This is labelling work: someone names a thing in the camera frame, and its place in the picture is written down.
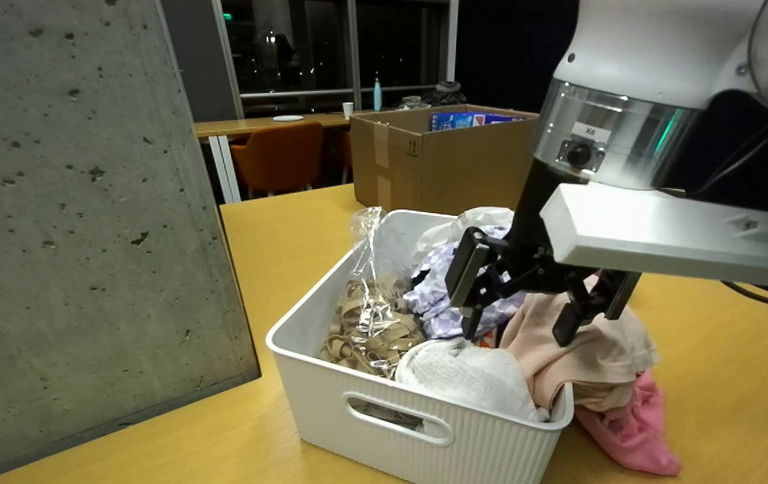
orange chair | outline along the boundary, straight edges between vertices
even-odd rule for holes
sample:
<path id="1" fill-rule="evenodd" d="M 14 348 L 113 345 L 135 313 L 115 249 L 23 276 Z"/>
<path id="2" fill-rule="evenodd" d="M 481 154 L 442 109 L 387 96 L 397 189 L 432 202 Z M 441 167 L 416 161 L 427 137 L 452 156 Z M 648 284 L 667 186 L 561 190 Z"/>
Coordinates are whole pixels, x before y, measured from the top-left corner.
<path id="1" fill-rule="evenodd" d="M 339 134 L 339 151 L 341 160 L 341 184 L 347 183 L 347 174 L 353 171 L 353 159 L 351 159 L 351 132 L 343 131 Z"/>
<path id="2" fill-rule="evenodd" d="M 267 195 L 274 191 L 311 189 L 321 174 L 323 128 L 318 122 L 263 128 L 243 146 L 231 146 L 231 159 L 246 186 Z"/>

pink fabric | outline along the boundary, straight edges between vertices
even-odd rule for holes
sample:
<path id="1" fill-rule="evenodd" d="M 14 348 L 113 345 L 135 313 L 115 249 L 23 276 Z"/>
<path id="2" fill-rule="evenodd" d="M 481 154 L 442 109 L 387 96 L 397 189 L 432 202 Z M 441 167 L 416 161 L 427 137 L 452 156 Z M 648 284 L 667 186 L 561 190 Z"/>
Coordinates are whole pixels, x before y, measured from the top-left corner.
<path id="1" fill-rule="evenodd" d="M 575 407 L 574 416 L 599 447 L 622 466 L 657 475 L 678 475 L 679 459 L 664 441 L 664 395 L 650 370 L 632 383 L 632 399 L 599 413 Z"/>
<path id="2" fill-rule="evenodd" d="M 584 282 L 592 288 L 598 278 Z M 629 307 L 617 321 L 604 315 L 580 327 L 574 341 L 560 347 L 552 328 L 567 294 L 532 294 L 503 331 L 500 347 L 518 360 L 536 405 L 550 409 L 566 382 L 573 383 L 574 403 L 595 411 L 623 407 L 638 374 L 658 362 L 647 330 Z"/>

purple patterned cloth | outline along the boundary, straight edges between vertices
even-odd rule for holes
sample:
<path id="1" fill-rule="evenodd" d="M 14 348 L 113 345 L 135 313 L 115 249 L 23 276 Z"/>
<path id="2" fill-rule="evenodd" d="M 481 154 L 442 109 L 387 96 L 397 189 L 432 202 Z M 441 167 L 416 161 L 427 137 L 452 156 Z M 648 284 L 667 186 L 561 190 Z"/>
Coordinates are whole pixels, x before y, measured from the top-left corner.
<path id="1" fill-rule="evenodd" d="M 485 226 L 479 227 L 479 229 L 495 239 L 501 239 L 506 235 L 506 232 L 509 232 L 506 227 Z M 463 334 L 461 331 L 461 312 L 456 307 L 449 305 L 449 294 L 446 292 L 446 283 L 444 282 L 446 270 L 452 264 L 457 248 L 458 242 L 453 242 L 430 251 L 423 258 L 420 266 L 414 270 L 412 276 L 416 278 L 423 270 L 427 270 L 429 273 L 417 287 L 404 295 L 408 307 L 423 321 L 423 329 L 431 339 L 457 337 Z M 485 268 L 479 271 L 480 274 L 483 272 L 485 272 Z M 524 304 L 526 295 L 525 292 L 519 292 L 506 299 L 495 301 L 494 304 L 486 307 L 485 311 L 482 312 L 479 328 L 476 329 L 476 336 L 482 336 L 497 325 L 509 321 L 515 311 Z"/>

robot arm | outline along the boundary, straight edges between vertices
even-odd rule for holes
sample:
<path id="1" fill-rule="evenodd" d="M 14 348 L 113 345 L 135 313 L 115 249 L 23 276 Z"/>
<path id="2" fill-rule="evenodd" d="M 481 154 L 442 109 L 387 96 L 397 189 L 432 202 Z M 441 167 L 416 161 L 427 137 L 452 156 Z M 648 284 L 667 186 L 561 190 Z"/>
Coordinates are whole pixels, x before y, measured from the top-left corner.
<path id="1" fill-rule="evenodd" d="M 655 190 L 727 89 L 768 107 L 768 0 L 581 0 L 512 229 L 466 232 L 447 273 L 466 337 L 519 290 L 569 294 L 554 327 L 568 344 L 599 313 L 616 319 L 641 272 L 768 285 L 768 212 Z"/>

desk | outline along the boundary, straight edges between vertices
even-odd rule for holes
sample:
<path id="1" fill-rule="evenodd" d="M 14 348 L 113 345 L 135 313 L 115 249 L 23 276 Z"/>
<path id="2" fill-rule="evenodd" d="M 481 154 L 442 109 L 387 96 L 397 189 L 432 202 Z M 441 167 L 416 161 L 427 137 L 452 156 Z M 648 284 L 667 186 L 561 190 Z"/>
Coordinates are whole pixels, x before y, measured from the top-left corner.
<path id="1" fill-rule="evenodd" d="M 346 128 L 349 120 L 342 113 L 304 114 L 303 122 L 319 122 L 323 128 Z M 228 137 L 251 134 L 262 128 L 285 126 L 289 122 L 274 122 L 272 117 L 252 118 L 244 120 L 222 120 L 221 122 L 197 122 L 196 136 L 200 140 L 208 140 L 217 176 L 220 178 L 225 203 L 235 203 L 242 200 L 237 186 L 237 175 L 234 163 L 231 161 L 231 150 L 228 147 Z"/>
<path id="2" fill-rule="evenodd" d="M 301 442 L 267 330 L 350 246 L 353 186 L 222 206 L 261 378 L 0 476 L 71 482 L 400 482 Z M 644 275 L 632 307 L 663 361 L 667 440 L 680 481 L 768 483 L 768 306 L 718 282 Z M 577 425 L 562 433 L 546 483 L 628 484 Z"/>

